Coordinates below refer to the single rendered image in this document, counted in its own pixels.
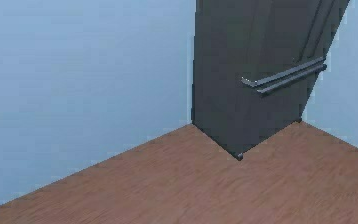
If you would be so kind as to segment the dark grey fridge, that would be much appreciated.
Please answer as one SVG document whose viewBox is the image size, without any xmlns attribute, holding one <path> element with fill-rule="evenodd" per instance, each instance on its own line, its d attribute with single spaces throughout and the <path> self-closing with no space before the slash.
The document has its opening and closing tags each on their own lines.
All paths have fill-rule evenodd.
<svg viewBox="0 0 358 224">
<path fill-rule="evenodd" d="M 243 84 L 327 58 L 351 0 L 196 0 L 193 124 L 236 159 L 302 119 L 319 74 Z"/>
</svg>

